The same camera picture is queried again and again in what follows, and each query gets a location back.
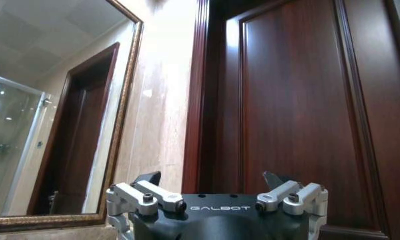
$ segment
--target bolt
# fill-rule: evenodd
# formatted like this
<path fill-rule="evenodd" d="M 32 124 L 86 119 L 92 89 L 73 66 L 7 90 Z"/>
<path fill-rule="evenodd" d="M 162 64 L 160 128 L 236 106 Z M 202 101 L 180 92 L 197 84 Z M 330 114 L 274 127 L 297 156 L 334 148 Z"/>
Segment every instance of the bolt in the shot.
<path fill-rule="evenodd" d="M 144 204 L 152 203 L 153 200 L 154 200 L 153 195 L 152 195 L 150 193 L 145 193 L 145 194 L 144 194 Z"/>
<path fill-rule="evenodd" d="M 186 203 L 184 202 L 184 200 L 181 200 L 176 203 L 174 211 L 177 214 L 181 214 L 185 212 L 185 210 L 186 210 Z"/>
<path fill-rule="evenodd" d="M 292 202 L 292 203 L 298 203 L 300 202 L 300 196 L 294 193 L 290 193 L 288 195 L 288 200 Z"/>
<path fill-rule="evenodd" d="M 258 211 L 260 213 L 265 212 L 265 205 L 260 201 L 256 202 L 254 208 L 256 208 L 256 211 Z"/>
<path fill-rule="evenodd" d="M 273 197 L 272 196 L 268 196 L 268 195 L 264 195 L 264 196 L 261 196 L 264 199 L 266 199 L 266 200 L 272 200 L 273 199 Z"/>

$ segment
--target wall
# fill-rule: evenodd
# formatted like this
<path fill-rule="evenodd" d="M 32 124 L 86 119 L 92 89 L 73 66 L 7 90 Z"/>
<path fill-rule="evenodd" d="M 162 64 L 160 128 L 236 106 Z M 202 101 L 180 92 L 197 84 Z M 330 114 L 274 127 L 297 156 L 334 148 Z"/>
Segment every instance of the wall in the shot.
<path fill-rule="evenodd" d="M 120 2 L 145 26 L 114 182 L 130 182 L 137 174 L 161 170 L 161 186 L 180 192 L 196 0 Z M 97 226 L 0 235 L 0 240 L 15 238 L 116 239 L 116 231 Z"/>

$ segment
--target wooden door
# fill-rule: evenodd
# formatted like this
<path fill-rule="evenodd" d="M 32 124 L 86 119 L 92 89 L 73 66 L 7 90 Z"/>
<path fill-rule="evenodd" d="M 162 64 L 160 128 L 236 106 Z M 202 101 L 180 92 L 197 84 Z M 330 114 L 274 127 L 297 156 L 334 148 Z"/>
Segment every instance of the wooden door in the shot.
<path fill-rule="evenodd" d="M 108 47 L 68 73 L 29 215 L 82 213 L 118 46 Z"/>
<path fill-rule="evenodd" d="M 264 171 L 322 184 L 321 239 L 400 240 L 400 55 L 385 2 L 270 1 L 221 32 L 217 117 L 202 132 L 216 158 L 201 159 L 212 178 L 200 181 L 248 194 L 269 191 Z"/>
<path fill-rule="evenodd" d="M 72 131 L 60 132 L 64 135 L 58 146 L 62 158 L 58 160 L 54 214 L 81 213 L 86 198 L 101 131 L 104 109 L 100 106 L 106 94 L 109 65 L 102 68 L 101 71 L 96 69 L 96 74 L 82 76 L 69 90 L 64 125 Z"/>

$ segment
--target glass shower door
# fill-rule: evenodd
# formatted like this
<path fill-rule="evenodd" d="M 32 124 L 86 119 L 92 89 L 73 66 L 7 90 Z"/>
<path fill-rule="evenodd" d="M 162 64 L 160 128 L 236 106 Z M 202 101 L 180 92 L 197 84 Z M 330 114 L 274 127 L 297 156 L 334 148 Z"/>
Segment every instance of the glass shower door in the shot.
<path fill-rule="evenodd" d="M 28 92 L 0 82 L 0 216 L 22 164 L 41 99 L 40 91 Z"/>

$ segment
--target reflected shower enclosure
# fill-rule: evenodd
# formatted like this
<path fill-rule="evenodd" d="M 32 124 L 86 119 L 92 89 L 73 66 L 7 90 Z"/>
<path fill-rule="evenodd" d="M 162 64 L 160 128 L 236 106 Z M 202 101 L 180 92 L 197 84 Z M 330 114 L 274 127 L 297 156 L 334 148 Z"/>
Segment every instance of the reflected shower enclosure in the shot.
<path fill-rule="evenodd" d="M 6 216 L 25 166 L 45 93 L 0 77 L 0 216 Z"/>

